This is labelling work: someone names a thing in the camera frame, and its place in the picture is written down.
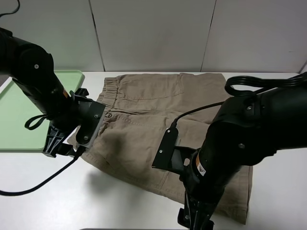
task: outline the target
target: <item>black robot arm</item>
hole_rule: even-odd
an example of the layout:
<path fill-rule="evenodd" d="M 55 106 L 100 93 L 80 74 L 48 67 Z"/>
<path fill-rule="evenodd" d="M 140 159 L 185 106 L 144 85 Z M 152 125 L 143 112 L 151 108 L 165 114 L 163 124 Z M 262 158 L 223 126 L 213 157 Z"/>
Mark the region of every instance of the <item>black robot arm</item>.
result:
<path fill-rule="evenodd" d="M 32 130 L 44 119 L 50 120 L 43 153 L 50 157 L 57 154 L 75 156 L 73 147 L 63 141 L 81 126 L 77 142 L 84 150 L 90 148 L 103 120 L 105 105 L 88 99 L 86 89 L 70 92 L 69 96 L 53 68 L 52 55 L 42 47 L 13 37 L 12 32 L 0 28 L 0 74 L 11 76 L 42 112 L 30 118 L 25 127 Z"/>
<path fill-rule="evenodd" d="M 180 175 L 186 197 L 179 224 L 193 230 L 212 229 L 210 217 L 243 165 L 255 165 L 277 150 L 307 147 L 306 80 L 305 73 L 286 80 L 230 78 L 225 89 L 236 96 L 222 104 L 200 149 L 175 146 L 178 130 L 176 121 L 172 124 L 153 167 Z M 236 84 L 264 88 L 237 91 L 232 88 Z M 186 158 L 190 159 L 188 166 L 183 164 Z"/>

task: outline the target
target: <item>green tray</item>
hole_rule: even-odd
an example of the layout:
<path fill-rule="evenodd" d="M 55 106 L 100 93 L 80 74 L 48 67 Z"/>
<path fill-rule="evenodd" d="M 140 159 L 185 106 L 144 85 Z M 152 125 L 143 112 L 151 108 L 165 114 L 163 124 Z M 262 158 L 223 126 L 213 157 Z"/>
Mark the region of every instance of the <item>green tray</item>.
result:
<path fill-rule="evenodd" d="M 84 80 L 78 70 L 55 70 L 67 92 L 76 91 Z M 49 122 L 45 120 L 35 130 L 24 127 L 25 122 L 42 114 L 11 81 L 0 93 L 0 152 L 41 152 L 44 148 Z"/>

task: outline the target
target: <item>pocket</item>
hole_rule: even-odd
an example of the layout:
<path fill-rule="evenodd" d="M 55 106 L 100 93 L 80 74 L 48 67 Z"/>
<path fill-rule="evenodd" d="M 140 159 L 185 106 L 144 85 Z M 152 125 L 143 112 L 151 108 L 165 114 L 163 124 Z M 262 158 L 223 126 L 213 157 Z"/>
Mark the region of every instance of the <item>pocket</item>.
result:
<path fill-rule="evenodd" d="M 119 98 L 148 100 L 182 93 L 178 74 L 126 75 L 118 88 Z"/>
<path fill-rule="evenodd" d="M 152 163 L 165 129 L 143 123 L 144 120 L 156 120 L 155 124 L 162 124 L 157 118 L 141 117 L 112 113 L 110 118 L 105 118 L 106 128 L 97 137 L 101 154 L 118 178 L 125 177 L 142 185 L 160 187 L 168 171 L 153 169 Z"/>

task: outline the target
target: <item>shorts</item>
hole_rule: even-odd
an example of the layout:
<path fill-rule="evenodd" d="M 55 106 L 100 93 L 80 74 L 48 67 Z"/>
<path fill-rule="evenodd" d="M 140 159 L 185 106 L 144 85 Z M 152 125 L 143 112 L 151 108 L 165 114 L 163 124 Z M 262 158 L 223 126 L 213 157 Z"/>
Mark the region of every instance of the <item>shorts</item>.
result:
<path fill-rule="evenodd" d="M 92 148 L 82 158 L 101 171 L 144 190 L 184 203 L 179 175 L 153 169 L 163 134 L 180 114 L 226 100 L 222 74 L 136 74 L 106 78 L 98 102 L 105 118 Z M 218 107 L 179 120 L 180 146 L 202 146 Z M 75 144 L 75 137 L 69 143 Z M 252 167 L 243 166 L 227 185 L 216 213 L 245 224 Z"/>

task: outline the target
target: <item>black cable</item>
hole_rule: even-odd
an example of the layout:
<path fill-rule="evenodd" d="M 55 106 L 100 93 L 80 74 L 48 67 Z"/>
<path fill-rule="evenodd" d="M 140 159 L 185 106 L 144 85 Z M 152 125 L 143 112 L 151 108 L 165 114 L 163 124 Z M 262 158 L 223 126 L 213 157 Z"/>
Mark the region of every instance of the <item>black cable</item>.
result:
<path fill-rule="evenodd" d="M 19 11 L 19 8 L 20 8 L 20 1 L 17 0 L 17 2 L 18 2 L 18 6 L 17 6 L 17 8 L 16 8 L 14 11 L 12 11 L 12 12 L 10 12 L 10 13 L 1 13 L 1 14 L 0 14 L 0 17 L 2 17 L 2 16 L 4 16 L 4 15 L 9 15 L 9 14 L 17 13 L 17 12 Z"/>
<path fill-rule="evenodd" d="M 50 176 L 49 178 L 47 178 L 46 180 L 44 180 L 42 183 L 38 184 L 37 186 L 28 189 L 28 190 L 24 190 L 24 191 L 20 191 L 20 192 L 5 192 L 5 191 L 1 191 L 0 190 L 0 195 L 1 196 L 22 196 L 25 194 L 29 194 L 31 192 L 36 191 L 37 189 L 39 189 L 40 187 L 44 186 L 45 184 L 47 184 L 49 181 L 51 181 L 53 178 L 55 178 L 57 175 L 59 175 L 61 172 L 63 172 L 65 169 L 67 169 L 69 166 L 71 166 L 73 163 L 76 162 L 76 160 L 84 153 L 85 151 L 85 147 L 80 146 L 77 151 L 76 151 L 76 155 L 75 157 L 72 159 L 72 161 L 70 161 L 68 164 L 66 164 L 63 168 L 61 168 L 60 170 L 58 170 L 55 174 L 53 174 L 52 176 Z"/>
<path fill-rule="evenodd" d="M 229 93 L 232 96 L 252 96 L 273 88 L 298 86 L 305 83 L 306 81 L 307 81 L 307 72 L 296 75 L 289 79 L 261 79 L 244 75 L 244 76 L 236 76 L 229 78 L 226 82 L 225 90 L 227 91 L 227 93 Z M 248 85 L 253 87 L 260 87 L 261 89 L 258 89 L 256 91 L 236 90 L 233 88 L 233 85 Z M 174 119 L 173 123 L 171 124 L 171 127 L 176 127 L 178 120 L 186 115 L 192 114 L 194 112 L 203 109 L 208 109 L 211 107 L 222 105 L 223 103 L 224 102 L 218 102 L 185 112 Z"/>
<path fill-rule="evenodd" d="M 223 104 L 223 103 L 224 103 L 224 102 L 217 102 L 217 103 L 205 105 L 205 106 L 199 107 L 199 108 L 197 108 L 197 109 L 193 109 L 193 110 L 187 111 L 187 112 L 185 112 L 185 113 L 179 115 L 178 117 L 176 117 L 176 118 L 174 119 L 174 121 L 173 121 L 171 127 L 176 127 L 177 121 L 178 121 L 180 118 L 182 118 L 182 117 L 184 117 L 184 116 L 186 116 L 186 115 L 189 115 L 189 114 L 198 112 L 198 111 L 203 110 L 203 109 L 208 109 L 208 108 L 211 108 L 211 107 L 215 107 L 215 106 L 221 105 L 221 104 Z"/>

